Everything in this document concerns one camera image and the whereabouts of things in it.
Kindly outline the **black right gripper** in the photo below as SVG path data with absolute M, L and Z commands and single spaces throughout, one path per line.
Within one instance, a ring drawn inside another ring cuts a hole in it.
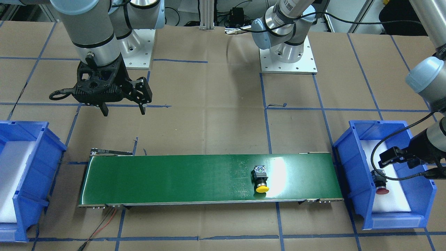
M 152 102 L 152 91 L 147 78 L 133 81 L 129 77 L 122 55 L 113 62 L 99 66 L 93 54 L 87 54 L 77 68 L 77 83 L 73 97 L 85 104 L 99 106 L 103 116 L 108 116 L 107 102 L 128 99 L 139 105 L 141 115 L 146 114 L 146 104 Z

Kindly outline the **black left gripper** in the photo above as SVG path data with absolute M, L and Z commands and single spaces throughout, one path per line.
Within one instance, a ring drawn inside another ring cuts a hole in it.
M 443 150 L 435 146 L 428 138 L 412 138 L 406 148 L 391 147 L 379 154 L 380 168 L 389 164 L 407 163 L 410 169 L 422 164 L 435 164 L 435 170 L 443 171 L 441 159 Z

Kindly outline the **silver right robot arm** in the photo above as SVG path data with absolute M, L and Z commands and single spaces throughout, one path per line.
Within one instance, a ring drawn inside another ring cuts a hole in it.
M 107 102 L 135 102 L 142 115 L 152 102 L 147 78 L 129 77 L 124 55 L 142 43 L 135 30 L 164 27 L 162 0 L 51 0 L 80 58 L 74 87 L 49 95 L 51 100 L 72 96 L 79 103 L 98 107 L 108 116 Z

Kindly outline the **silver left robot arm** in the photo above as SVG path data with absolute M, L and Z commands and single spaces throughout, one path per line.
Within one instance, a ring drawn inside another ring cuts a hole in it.
M 279 0 L 262 18 L 254 20 L 248 30 L 258 48 L 277 45 L 300 47 L 313 23 L 316 11 L 311 0 Z M 421 25 L 436 52 L 417 64 L 406 76 L 406 83 L 430 105 L 431 115 L 445 113 L 445 1 L 411 0 Z M 414 136 L 408 147 L 392 147 L 380 154 L 379 166 L 407 162 L 410 168 L 434 163 L 434 170 L 445 172 L 445 118 Z

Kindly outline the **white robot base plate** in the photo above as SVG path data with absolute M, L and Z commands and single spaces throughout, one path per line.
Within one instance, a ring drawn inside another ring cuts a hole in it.
M 153 60 L 156 30 L 132 30 L 118 46 L 128 69 L 150 70 Z

